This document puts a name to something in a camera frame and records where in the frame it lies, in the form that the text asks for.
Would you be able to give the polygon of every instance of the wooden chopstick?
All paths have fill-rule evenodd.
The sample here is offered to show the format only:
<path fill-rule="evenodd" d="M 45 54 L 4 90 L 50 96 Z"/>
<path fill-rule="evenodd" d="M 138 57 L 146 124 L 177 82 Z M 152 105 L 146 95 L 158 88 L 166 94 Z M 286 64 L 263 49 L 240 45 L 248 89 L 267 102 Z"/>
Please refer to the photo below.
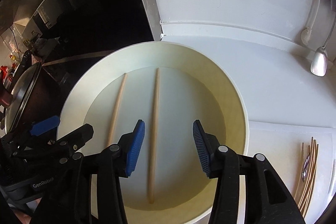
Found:
<path fill-rule="evenodd" d="M 304 215 L 305 212 L 307 211 L 308 208 L 308 199 L 309 199 L 309 194 L 310 194 L 310 189 L 312 185 L 312 176 L 314 175 L 314 166 L 315 166 L 315 151 L 316 151 L 316 140 L 313 141 L 313 146 L 312 146 L 312 153 L 311 153 L 311 173 L 307 174 L 307 188 L 306 191 L 303 193 L 303 202 L 300 206 L 300 211 L 301 214 Z"/>
<path fill-rule="evenodd" d="M 304 157 L 304 154 L 305 154 L 305 143 L 302 143 L 301 145 L 301 157 L 300 157 L 300 170 L 297 174 L 297 178 L 296 178 L 296 185 L 295 185 L 295 194 L 294 194 L 294 200 L 295 200 L 295 203 L 298 204 L 298 195 L 299 195 L 299 189 L 302 188 L 302 184 L 303 184 L 303 181 L 302 181 L 302 178 L 301 178 L 301 174 L 302 174 L 302 170 L 303 170 L 303 165 L 305 164 L 305 157 Z"/>
<path fill-rule="evenodd" d="M 304 180 L 302 195 L 301 195 L 301 198 L 300 198 L 299 203 L 298 203 L 298 207 L 299 207 L 300 210 L 301 210 L 301 207 L 302 207 L 303 199 L 305 197 L 305 193 L 306 193 L 307 188 L 308 188 L 308 181 L 309 181 L 308 178 L 310 177 L 310 174 L 312 172 L 312 162 L 313 162 L 313 158 L 314 158 L 313 144 L 314 144 L 314 139 L 312 137 L 311 138 L 311 144 L 310 144 L 310 146 L 308 146 L 309 153 L 310 153 L 310 158 L 309 158 L 309 163 L 308 163 L 308 173 L 307 173 L 306 179 Z"/>
<path fill-rule="evenodd" d="M 155 163 L 156 163 L 156 142 L 158 134 L 158 120 L 159 120 L 159 89 L 160 89 L 160 68 L 156 69 L 155 80 L 155 97 L 153 109 L 153 124 L 152 124 L 152 143 L 151 143 L 151 159 L 148 180 L 148 199 L 149 203 L 154 203 L 154 186 L 155 186 Z"/>
<path fill-rule="evenodd" d="M 110 146 L 113 141 L 114 131 L 115 131 L 116 124 L 117 124 L 119 106 L 120 106 L 121 98 L 123 95 L 126 78 L 127 78 L 127 73 L 124 74 L 124 78 L 123 78 L 123 81 L 121 82 L 121 86 L 118 92 L 117 100 L 115 101 L 115 104 L 114 104 L 111 125 L 110 125 L 110 132 L 109 132 L 108 140 L 106 143 L 106 147 Z"/>
<path fill-rule="evenodd" d="M 312 194 L 313 194 L 313 190 L 314 190 L 314 185 L 315 185 L 315 178 L 316 178 L 316 168 L 317 168 L 317 156 L 318 156 L 318 152 L 319 152 L 319 145 L 316 144 L 316 140 L 315 140 L 315 162 L 314 162 L 314 172 L 313 172 L 313 177 L 311 179 L 311 186 L 310 186 L 310 189 L 309 189 L 309 195 L 308 195 L 308 200 L 307 200 L 307 203 L 306 203 L 306 208 L 305 210 L 303 211 L 303 217 L 306 216 L 307 214 L 307 211 L 308 211 L 308 207 L 310 205 L 310 201 L 311 201 L 311 197 L 312 197 Z"/>

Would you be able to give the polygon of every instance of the screw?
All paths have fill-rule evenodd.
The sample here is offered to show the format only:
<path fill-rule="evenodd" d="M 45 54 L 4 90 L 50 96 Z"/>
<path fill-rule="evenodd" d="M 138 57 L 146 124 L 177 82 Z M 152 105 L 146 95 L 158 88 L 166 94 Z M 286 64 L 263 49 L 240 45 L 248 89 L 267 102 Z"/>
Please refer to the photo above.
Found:
<path fill-rule="evenodd" d="M 119 145 L 117 145 L 117 144 L 112 144 L 111 146 L 110 146 L 110 151 L 112 151 L 112 152 L 116 152 L 116 151 L 118 151 L 119 150 Z"/>
<path fill-rule="evenodd" d="M 67 158 L 61 158 L 61 159 L 59 160 L 59 163 L 60 163 L 60 164 L 64 164 L 64 163 L 66 163 L 67 161 L 68 161 Z"/>
<path fill-rule="evenodd" d="M 265 156 L 263 154 L 257 154 L 255 157 L 257 158 L 257 160 L 260 160 L 260 161 L 265 160 Z"/>
<path fill-rule="evenodd" d="M 72 155 L 72 158 L 73 158 L 74 160 L 79 160 L 81 157 L 82 157 L 82 154 L 81 154 L 81 153 L 75 153 L 75 154 Z"/>
<path fill-rule="evenodd" d="M 218 150 L 220 152 L 225 153 L 225 152 L 228 152 L 229 149 L 225 145 L 221 145 L 221 146 L 218 147 Z"/>

